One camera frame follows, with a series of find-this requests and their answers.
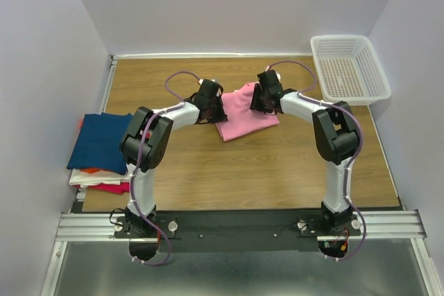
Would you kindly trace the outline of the aluminium frame rail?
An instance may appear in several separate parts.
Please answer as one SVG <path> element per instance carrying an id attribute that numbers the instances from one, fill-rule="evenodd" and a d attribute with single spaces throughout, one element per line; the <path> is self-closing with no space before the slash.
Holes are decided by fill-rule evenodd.
<path id="1" fill-rule="evenodd" d="M 129 249 L 154 238 L 117 234 L 107 214 L 60 218 L 43 295 L 429 295 L 417 259 L 425 231 L 416 211 L 365 211 L 367 237 L 344 235 L 345 261 L 323 256 L 301 210 L 161 211 L 167 264 L 149 267 Z"/>

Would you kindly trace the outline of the folded white t shirt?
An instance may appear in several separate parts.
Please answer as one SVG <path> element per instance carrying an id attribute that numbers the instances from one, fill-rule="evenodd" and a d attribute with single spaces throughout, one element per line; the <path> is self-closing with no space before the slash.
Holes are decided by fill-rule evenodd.
<path id="1" fill-rule="evenodd" d="M 130 180 L 129 174 L 120 175 L 110 171 L 97 171 L 87 173 L 79 169 L 74 169 L 69 178 L 69 185 L 78 185 L 80 187 L 96 186 L 99 184 L 120 185 L 122 182 Z"/>

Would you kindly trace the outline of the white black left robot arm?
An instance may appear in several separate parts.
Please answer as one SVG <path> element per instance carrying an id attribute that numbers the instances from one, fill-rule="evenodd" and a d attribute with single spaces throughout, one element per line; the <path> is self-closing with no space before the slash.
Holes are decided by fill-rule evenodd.
<path id="1" fill-rule="evenodd" d="M 170 107 L 151 110 L 139 107 L 119 144 L 131 168 L 129 201 L 122 230 L 139 237 L 160 233 L 155 224 L 155 169 L 167 150 L 171 133 L 188 125 L 219 123 L 228 120 L 223 109 L 222 86 L 199 79 L 198 91 Z"/>

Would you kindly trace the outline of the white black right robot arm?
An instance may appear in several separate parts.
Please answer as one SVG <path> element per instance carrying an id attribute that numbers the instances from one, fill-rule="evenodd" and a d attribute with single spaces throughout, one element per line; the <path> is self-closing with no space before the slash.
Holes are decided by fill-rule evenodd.
<path id="1" fill-rule="evenodd" d="M 326 234 L 336 234 L 352 220 L 352 168 L 363 146 L 358 120 L 344 101 L 326 103 L 294 89 L 284 89 L 273 69 L 258 74 L 257 78 L 251 110 L 289 114 L 313 125 L 318 154 L 327 165 L 319 226 Z"/>

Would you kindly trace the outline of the folded navy blue t shirt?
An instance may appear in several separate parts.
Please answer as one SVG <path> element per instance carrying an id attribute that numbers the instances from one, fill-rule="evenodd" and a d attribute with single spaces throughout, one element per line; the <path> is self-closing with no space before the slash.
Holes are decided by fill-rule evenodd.
<path id="1" fill-rule="evenodd" d="M 67 168 L 96 168 L 126 174 L 119 144 L 132 117 L 132 114 L 86 114 Z"/>

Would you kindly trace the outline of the white plastic basket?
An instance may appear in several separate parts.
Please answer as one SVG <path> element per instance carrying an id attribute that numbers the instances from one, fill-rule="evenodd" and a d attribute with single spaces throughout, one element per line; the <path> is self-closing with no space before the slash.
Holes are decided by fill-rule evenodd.
<path id="1" fill-rule="evenodd" d="M 391 97 L 370 40 L 363 35 L 319 35 L 310 40 L 318 81 L 328 102 L 369 106 Z"/>

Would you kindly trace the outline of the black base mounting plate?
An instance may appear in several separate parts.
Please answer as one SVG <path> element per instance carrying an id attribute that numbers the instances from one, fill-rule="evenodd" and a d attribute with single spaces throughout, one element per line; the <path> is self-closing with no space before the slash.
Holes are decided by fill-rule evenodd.
<path id="1" fill-rule="evenodd" d="M 114 237 L 129 242 L 135 259 L 153 262 L 162 255 L 201 252 L 320 251 L 343 258 L 349 240 L 361 236 L 356 216 L 346 225 L 326 232 L 320 209 L 256 209 L 216 211 L 156 211 L 155 236 L 122 230 L 125 209 L 109 215 Z"/>

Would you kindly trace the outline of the pink t shirt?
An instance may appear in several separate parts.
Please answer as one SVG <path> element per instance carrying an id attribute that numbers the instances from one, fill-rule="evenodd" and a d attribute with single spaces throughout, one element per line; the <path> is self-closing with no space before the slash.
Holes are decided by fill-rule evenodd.
<path id="1" fill-rule="evenodd" d="M 222 94 L 228 120 L 217 123 L 216 128 L 224 142 L 280 124 L 276 116 L 250 109 L 254 87 L 255 82 L 246 83 L 240 89 Z"/>

